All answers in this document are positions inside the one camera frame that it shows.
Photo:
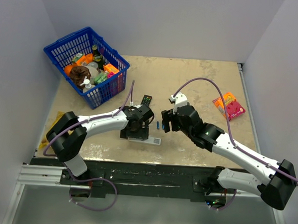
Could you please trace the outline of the white air conditioner remote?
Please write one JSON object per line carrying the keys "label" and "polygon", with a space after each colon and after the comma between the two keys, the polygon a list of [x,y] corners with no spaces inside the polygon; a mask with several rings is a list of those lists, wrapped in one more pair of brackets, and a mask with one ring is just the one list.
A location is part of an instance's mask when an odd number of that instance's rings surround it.
{"label": "white air conditioner remote", "polygon": [[129,141],[138,142],[138,143],[145,143],[149,145],[160,145],[161,139],[157,137],[148,137],[147,139],[139,139],[139,138],[129,138]]}

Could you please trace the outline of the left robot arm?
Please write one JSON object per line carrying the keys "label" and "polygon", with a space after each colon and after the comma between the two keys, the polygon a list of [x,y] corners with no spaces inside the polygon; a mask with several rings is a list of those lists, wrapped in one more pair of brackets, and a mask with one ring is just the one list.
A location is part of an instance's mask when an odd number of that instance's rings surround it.
{"label": "left robot arm", "polygon": [[125,106],[105,114],[76,116],[65,113],[48,131],[46,139],[57,159],[72,173],[72,180],[84,185],[89,180],[87,165],[79,151],[85,139],[99,133],[120,131],[120,138],[146,140],[149,122],[154,118],[148,105]]}

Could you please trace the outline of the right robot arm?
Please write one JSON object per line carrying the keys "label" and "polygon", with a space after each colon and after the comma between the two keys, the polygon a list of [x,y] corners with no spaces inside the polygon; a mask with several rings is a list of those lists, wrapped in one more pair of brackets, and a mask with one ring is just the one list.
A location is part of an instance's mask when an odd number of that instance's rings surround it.
{"label": "right robot arm", "polygon": [[245,170],[217,166],[198,182],[207,194],[222,189],[242,190],[260,196],[272,208],[285,209],[296,187],[296,172],[290,161],[273,160],[233,141],[223,129],[203,122],[193,106],[164,110],[161,116],[165,132],[181,131],[197,147],[223,156]]}

